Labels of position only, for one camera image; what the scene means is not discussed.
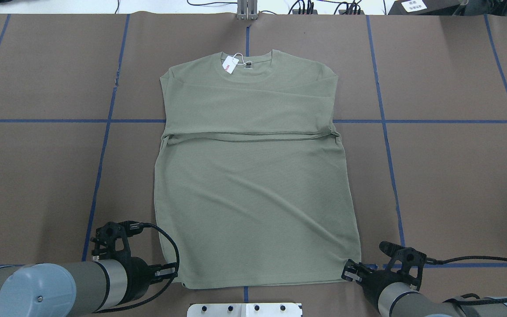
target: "olive green t-shirt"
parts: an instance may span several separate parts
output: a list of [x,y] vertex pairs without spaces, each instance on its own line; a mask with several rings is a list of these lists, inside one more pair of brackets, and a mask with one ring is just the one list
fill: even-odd
[[338,77],[277,50],[228,74],[226,57],[161,77],[167,122],[154,202],[179,247],[176,281],[192,289],[340,281],[346,260],[360,261],[360,239],[332,124]]

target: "price tag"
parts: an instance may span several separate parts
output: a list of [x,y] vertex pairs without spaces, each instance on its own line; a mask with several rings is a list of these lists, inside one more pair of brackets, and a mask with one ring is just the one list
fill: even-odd
[[239,59],[233,58],[232,56],[227,56],[224,62],[222,63],[222,68],[224,68],[225,71],[228,72],[228,74],[232,74],[234,71],[234,68],[236,68],[236,65],[238,64]]
[[404,7],[404,10],[406,12],[415,12],[420,10],[425,10],[428,7],[424,4],[424,1],[422,0],[410,0],[401,2],[402,6]]

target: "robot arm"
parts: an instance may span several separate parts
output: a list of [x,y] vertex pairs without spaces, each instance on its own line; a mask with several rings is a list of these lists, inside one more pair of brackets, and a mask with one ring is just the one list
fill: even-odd
[[[131,256],[128,238],[145,227],[158,229],[172,242],[177,255],[175,263],[147,265]],[[123,243],[119,251],[115,250],[117,239]],[[167,233],[151,223],[108,222],[96,230],[91,241],[95,243],[94,261],[0,267],[0,317],[76,317],[106,312],[139,299],[149,285],[169,279],[163,292],[177,276],[177,246]]]
[[[387,241],[381,242],[379,248],[390,257],[386,269],[370,269],[350,259],[344,267],[342,279],[361,285],[365,298],[382,317],[507,317],[507,299],[469,301],[469,297],[477,297],[470,294],[434,303],[419,292],[426,263],[441,265],[453,260],[437,261],[412,247],[401,247]],[[507,261],[504,258],[482,258]],[[402,267],[394,272],[392,269],[396,261],[400,261]],[[410,275],[413,267],[418,269],[416,277]]]

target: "cable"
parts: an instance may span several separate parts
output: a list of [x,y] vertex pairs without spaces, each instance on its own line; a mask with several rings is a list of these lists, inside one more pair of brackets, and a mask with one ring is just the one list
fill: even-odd
[[358,2],[355,2],[355,0],[351,3],[349,8],[343,13],[343,14],[349,14],[349,15],[358,15],[361,14],[361,6],[359,6],[360,2],[362,0],[359,0]]
[[290,14],[292,10],[294,9],[294,6],[298,4],[298,14],[300,14],[300,2],[302,2],[302,5],[304,6],[304,0],[296,0],[292,6],[290,6],[289,12],[287,14]]
[[339,2],[340,4],[338,4],[338,6],[336,6],[336,10],[334,10],[334,14],[336,14],[338,12],[338,9],[340,8],[340,6],[342,4],[345,4],[345,10],[347,11],[348,10],[348,7],[349,7],[349,4],[347,2]]
[[238,2],[209,2],[207,4],[192,4],[191,2],[189,2],[189,0],[187,0],[187,3],[191,6],[208,6],[209,4],[238,4]]
[[[165,232],[163,231],[160,227],[158,227],[157,225],[154,225],[153,223],[149,223],[149,222],[141,222],[140,223],[143,228],[153,228],[153,229],[156,229],[159,233],[161,233],[168,241],[169,243],[171,243],[171,245],[173,246],[173,250],[175,250],[175,272],[179,271],[179,249],[177,248],[177,245],[175,244],[175,241],[173,239],[171,239],[171,237]],[[123,311],[123,310],[128,310],[128,309],[133,309],[133,308],[136,308],[136,307],[139,307],[139,306],[142,306],[150,301],[153,301],[154,299],[156,299],[158,296],[160,296],[166,289],[169,285],[171,285],[171,282],[173,282],[173,279],[175,279],[175,275],[173,275],[165,285],[163,285],[162,289],[160,289],[157,293],[155,293],[155,295],[149,297],[149,299],[146,299],[146,300],[143,300],[139,303],[135,303],[135,304],[132,304],[132,305],[129,305],[129,306],[124,306],[124,307],[117,307],[117,308],[111,308],[111,309],[104,309],[104,310],[100,310],[100,311],[95,311],[94,313],[113,313],[115,311]]]
[[[431,265],[444,265],[451,262],[470,260],[470,259],[484,259],[484,260],[495,260],[495,261],[503,261],[507,262],[507,258],[502,257],[489,257],[485,255],[471,255],[468,257],[458,257],[447,260],[436,260],[428,258],[426,259],[426,263]],[[481,299],[479,301],[458,301],[457,299],[448,299],[446,302],[456,303],[458,305],[463,306],[474,306],[474,305],[489,305],[489,304],[502,304],[507,303],[507,299]]]

